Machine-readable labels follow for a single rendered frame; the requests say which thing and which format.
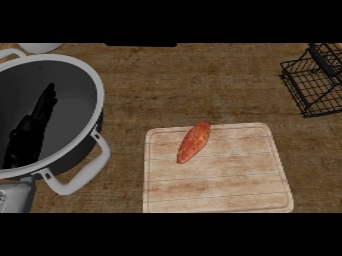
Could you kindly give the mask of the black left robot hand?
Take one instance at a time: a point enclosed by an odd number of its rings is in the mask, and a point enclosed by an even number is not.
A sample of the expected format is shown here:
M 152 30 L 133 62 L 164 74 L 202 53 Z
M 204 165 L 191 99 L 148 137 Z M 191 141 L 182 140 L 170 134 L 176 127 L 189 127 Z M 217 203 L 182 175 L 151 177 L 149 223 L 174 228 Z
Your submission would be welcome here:
M 33 113 L 27 115 L 10 132 L 3 168 L 12 169 L 39 161 L 44 134 L 58 104 L 55 84 L 44 89 Z

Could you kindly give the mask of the pale wooden cutting board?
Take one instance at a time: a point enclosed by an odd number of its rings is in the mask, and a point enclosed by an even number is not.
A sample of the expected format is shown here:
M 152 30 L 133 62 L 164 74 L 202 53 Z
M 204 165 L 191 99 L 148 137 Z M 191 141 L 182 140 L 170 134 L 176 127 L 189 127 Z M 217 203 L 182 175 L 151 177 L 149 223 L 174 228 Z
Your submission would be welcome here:
M 207 146 L 180 164 L 189 129 L 146 134 L 143 210 L 157 212 L 291 212 L 294 198 L 270 128 L 263 123 L 211 127 Z

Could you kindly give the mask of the large grey cooking pot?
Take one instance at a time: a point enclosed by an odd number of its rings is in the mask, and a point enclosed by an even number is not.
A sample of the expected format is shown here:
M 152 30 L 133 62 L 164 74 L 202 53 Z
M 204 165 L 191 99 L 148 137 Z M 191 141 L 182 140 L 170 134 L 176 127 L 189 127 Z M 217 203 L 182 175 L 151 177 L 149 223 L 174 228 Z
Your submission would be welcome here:
M 3 167 L 10 132 L 31 114 L 47 87 L 58 103 L 36 163 Z M 37 176 L 61 195 L 78 191 L 103 169 L 111 148 L 101 135 L 105 88 L 98 72 L 80 59 L 59 54 L 27 55 L 0 50 L 0 179 Z

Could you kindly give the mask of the pale grey round object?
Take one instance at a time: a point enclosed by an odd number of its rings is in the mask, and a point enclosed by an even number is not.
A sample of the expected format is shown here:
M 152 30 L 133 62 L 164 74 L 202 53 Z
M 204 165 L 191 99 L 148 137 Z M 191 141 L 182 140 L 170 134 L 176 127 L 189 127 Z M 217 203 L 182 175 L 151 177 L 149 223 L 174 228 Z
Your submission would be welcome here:
M 28 53 L 43 54 L 56 50 L 62 43 L 21 43 L 19 46 Z

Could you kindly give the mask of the orange sweet potato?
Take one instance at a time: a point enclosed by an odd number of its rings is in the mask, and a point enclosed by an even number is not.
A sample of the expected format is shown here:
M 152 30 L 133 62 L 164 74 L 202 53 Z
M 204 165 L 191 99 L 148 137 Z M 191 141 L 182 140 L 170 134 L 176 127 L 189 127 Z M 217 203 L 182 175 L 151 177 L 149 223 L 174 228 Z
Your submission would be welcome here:
M 180 144 L 177 153 L 179 164 L 185 164 L 202 150 L 208 143 L 210 134 L 211 124 L 208 122 L 199 122 L 189 130 Z

